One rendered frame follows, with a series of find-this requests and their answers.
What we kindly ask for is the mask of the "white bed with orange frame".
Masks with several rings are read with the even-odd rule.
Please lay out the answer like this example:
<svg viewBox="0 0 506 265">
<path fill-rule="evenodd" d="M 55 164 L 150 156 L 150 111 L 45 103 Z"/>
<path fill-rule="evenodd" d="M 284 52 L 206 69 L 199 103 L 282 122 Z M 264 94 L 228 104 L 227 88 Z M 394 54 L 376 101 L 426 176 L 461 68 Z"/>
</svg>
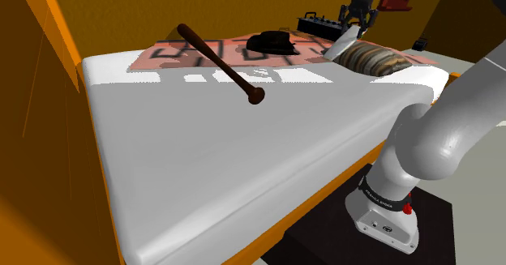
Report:
<svg viewBox="0 0 506 265">
<path fill-rule="evenodd" d="M 377 79 L 333 62 L 133 71 L 139 51 L 82 62 L 126 265 L 221 265 L 382 143 L 448 73 Z"/>
</svg>

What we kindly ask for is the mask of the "black device with knobs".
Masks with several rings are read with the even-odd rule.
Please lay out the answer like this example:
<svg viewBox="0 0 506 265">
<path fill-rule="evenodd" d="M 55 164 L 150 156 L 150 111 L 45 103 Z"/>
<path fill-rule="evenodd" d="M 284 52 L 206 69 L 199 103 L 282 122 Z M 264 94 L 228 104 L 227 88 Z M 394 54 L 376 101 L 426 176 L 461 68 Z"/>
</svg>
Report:
<svg viewBox="0 0 506 265">
<path fill-rule="evenodd" d="M 318 17 L 315 12 L 307 12 L 298 18 L 297 30 L 326 40 L 336 41 L 342 34 L 342 23 L 339 20 Z"/>
</svg>

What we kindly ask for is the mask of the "dark brown baseball bat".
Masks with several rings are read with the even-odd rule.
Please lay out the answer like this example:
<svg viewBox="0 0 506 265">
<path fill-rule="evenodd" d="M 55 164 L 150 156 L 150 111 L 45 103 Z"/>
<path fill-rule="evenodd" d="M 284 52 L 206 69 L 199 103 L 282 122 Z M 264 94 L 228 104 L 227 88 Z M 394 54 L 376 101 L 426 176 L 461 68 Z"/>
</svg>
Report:
<svg viewBox="0 0 506 265">
<path fill-rule="evenodd" d="M 179 24 L 177 31 L 189 44 L 220 67 L 247 94 L 250 104 L 257 105 L 263 101 L 265 91 L 260 87 L 253 86 L 234 71 L 190 27 L 185 24 Z"/>
</svg>

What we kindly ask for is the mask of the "brown striped pillow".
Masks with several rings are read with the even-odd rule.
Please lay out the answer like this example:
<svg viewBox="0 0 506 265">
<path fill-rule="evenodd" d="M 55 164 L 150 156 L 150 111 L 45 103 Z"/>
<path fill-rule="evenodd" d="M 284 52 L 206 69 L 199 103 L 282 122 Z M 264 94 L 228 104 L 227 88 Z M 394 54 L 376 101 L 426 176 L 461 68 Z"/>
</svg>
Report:
<svg viewBox="0 0 506 265">
<path fill-rule="evenodd" d="M 375 77 L 412 66 L 407 58 L 391 49 L 365 41 L 356 41 L 333 61 L 353 72 Z"/>
</svg>

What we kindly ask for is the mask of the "dark robot stand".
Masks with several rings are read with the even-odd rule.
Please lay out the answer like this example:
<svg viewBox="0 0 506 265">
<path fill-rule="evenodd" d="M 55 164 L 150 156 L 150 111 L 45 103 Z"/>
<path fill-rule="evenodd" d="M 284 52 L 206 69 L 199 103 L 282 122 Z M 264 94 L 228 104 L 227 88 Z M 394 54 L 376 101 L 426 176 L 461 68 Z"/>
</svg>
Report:
<svg viewBox="0 0 506 265">
<path fill-rule="evenodd" d="M 345 197 L 370 167 L 364 166 L 289 227 L 261 259 L 267 265 L 457 265 L 452 204 L 418 187 L 411 191 L 419 229 L 412 254 L 356 229 Z"/>
</svg>

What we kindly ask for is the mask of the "pale grey flat slab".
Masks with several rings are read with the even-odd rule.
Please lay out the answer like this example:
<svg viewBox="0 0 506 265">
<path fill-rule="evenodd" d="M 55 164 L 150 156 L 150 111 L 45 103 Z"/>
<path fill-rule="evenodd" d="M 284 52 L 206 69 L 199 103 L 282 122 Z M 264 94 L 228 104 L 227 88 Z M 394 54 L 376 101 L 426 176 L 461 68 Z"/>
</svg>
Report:
<svg viewBox="0 0 506 265">
<path fill-rule="evenodd" d="M 323 54 L 323 58 L 329 61 L 335 60 L 339 55 L 341 55 L 357 41 L 359 32 L 360 27 L 358 25 L 352 25 Z"/>
</svg>

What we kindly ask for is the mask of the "black brimmed hat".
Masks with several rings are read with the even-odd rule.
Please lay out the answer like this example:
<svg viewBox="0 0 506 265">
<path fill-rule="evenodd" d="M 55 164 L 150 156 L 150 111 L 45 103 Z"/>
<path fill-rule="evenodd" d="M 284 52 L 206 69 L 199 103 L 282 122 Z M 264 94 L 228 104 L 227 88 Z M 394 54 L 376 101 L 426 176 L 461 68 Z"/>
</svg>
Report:
<svg viewBox="0 0 506 265">
<path fill-rule="evenodd" d="M 290 41 L 290 34 L 285 31 L 265 31 L 251 36 L 247 40 L 246 48 L 258 53 L 275 55 L 299 55 Z"/>
</svg>

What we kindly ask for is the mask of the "pink patterned blanket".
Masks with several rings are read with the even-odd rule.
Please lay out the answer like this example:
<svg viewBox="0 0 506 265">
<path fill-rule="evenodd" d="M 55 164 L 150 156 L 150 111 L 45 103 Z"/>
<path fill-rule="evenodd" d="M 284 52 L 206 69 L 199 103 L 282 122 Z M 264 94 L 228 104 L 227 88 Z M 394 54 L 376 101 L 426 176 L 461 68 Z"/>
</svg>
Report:
<svg viewBox="0 0 506 265">
<path fill-rule="evenodd" d="M 206 44 L 230 66 L 294 66 L 321 63 L 324 61 L 324 52 L 332 46 L 331 41 L 304 32 L 291 31 L 289 34 L 290 41 L 294 43 L 294 48 L 299 55 L 275 55 L 250 51 L 246 45 L 251 35 L 207 40 Z M 431 59 L 422 56 L 410 55 L 396 49 L 391 50 L 407 58 L 412 66 L 435 64 Z M 195 66 L 213 67 L 215 63 L 185 40 L 168 40 L 158 41 L 143 51 L 129 69 L 154 70 Z"/>
</svg>

